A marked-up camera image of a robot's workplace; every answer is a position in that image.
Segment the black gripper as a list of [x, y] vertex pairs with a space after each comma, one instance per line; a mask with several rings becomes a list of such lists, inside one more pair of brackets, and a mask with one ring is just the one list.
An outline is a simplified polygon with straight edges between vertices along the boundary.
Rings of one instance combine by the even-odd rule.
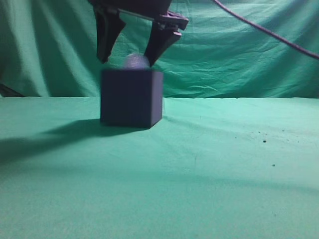
[[150, 67], [181, 38], [179, 28], [185, 30], [189, 22], [188, 18], [169, 10], [171, 0], [89, 0], [88, 2], [92, 6], [106, 7], [94, 9], [97, 29], [97, 58], [102, 63], [108, 61], [113, 46], [126, 25], [120, 19], [119, 11], [154, 20], [144, 52]]

